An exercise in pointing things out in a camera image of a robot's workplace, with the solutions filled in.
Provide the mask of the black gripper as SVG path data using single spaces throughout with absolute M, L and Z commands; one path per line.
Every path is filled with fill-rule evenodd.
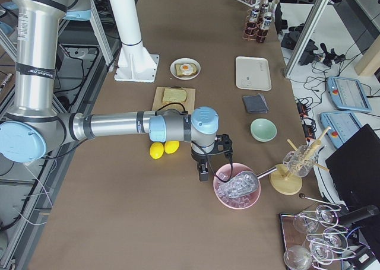
M 210 144 L 200 144 L 196 141 L 191 141 L 191 155 L 198 165 L 199 181 L 208 180 L 208 161 L 211 156 L 224 154 L 229 163 L 232 164 L 232 140 L 228 134 L 216 135 L 214 141 Z

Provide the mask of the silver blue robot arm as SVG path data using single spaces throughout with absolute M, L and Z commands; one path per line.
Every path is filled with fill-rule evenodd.
M 140 111 L 108 115 L 57 113 L 52 107 L 56 78 L 59 22 L 89 20 L 91 0 L 13 0 L 18 7 L 14 104 L 1 124 L 1 154 L 27 163 L 71 143 L 98 136 L 148 134 L 154 142 L 185 141 L 198 163 L 199 180 L 206 181 L 210 157 L 232 157 L 232 141 L 217 133 L 219 117 L 210 107 L 192 114 Z

